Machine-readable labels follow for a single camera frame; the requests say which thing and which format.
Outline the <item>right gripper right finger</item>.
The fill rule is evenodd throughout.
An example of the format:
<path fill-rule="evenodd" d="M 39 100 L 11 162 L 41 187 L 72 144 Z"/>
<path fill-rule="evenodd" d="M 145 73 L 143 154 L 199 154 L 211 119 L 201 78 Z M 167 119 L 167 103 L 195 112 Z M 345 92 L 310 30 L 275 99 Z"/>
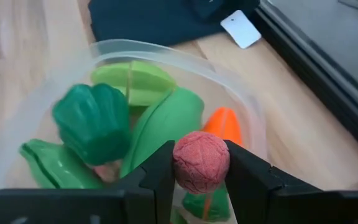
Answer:
<path fill-rule="evenodd" d="M 238 223 L 358 223 L 358 190 L 321 190 L 226 141 L 225 184 Z"/>

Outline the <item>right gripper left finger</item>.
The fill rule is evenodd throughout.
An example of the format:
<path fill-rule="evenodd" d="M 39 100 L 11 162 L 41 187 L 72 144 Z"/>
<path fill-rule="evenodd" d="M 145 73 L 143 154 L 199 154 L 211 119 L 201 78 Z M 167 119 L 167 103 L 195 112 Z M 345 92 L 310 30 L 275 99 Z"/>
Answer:
<path fill-rule="evenodd" d="M 169 223 L 174 145 L 105 189 L 0 190 L 0 223 Z"/>

